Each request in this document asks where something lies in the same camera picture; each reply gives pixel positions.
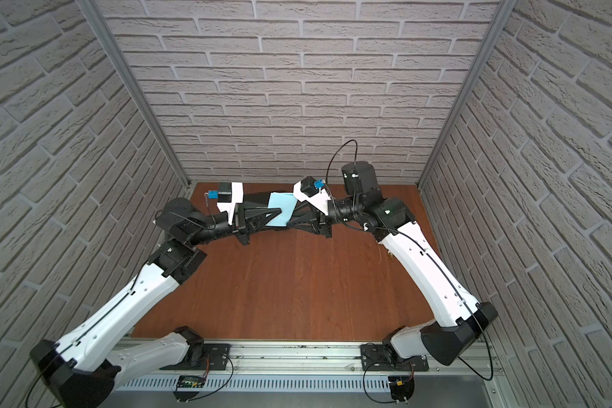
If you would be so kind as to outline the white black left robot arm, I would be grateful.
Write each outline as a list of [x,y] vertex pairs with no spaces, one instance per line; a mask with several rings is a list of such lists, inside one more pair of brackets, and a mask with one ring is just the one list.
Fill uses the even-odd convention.
[[188,326],[129,351],[114,348],[156,304],[187,282],[207,255],[200,245],[228,236],[248,244],[249,236],[281,214],[270,207],[270,193],[239,197],[216,191],[219,214],[200,212],[176,198],[156,216],[167,239],[131,280],[93,316],[57,341],[42,340],[31,351],[38,375],[61,407],[97,407],[121,385],[158,369],[209,370],[204,340]]

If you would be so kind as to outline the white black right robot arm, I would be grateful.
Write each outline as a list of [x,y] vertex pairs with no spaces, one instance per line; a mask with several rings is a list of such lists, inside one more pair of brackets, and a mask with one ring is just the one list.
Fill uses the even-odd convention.
[[366,161],[343,166],[347,197],[336,199],[325,180],[306,177],[292,194],[299,205],[288,222],[290,228],[310,226],[328,235],[335,224],[354,221],[374,236],[402,265],[433,313],[427,324],[404,326],[384,339],[393,362],[428,354],[449,366],[486,333],[498,317],[496,307],[481,302],[446,267],[427,241],[413,212],[397,197],[384,197],[374,167]]

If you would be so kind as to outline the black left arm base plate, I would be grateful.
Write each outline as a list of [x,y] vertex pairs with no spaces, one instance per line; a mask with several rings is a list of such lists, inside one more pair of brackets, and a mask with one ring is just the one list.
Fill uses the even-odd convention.
[[229,343],[205,343],[192,346],[187,356],[178,364],[162,367],[162,371],[216,371],[224,372],[229,364]]

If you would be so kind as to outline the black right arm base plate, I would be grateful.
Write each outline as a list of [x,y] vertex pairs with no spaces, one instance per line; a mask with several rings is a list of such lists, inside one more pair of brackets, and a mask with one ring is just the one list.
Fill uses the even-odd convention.
[[403,360],[382,343],[362,343],[360,345],[360,362],[368,372],[427,372],[428,359],[425,355],[416,355]]

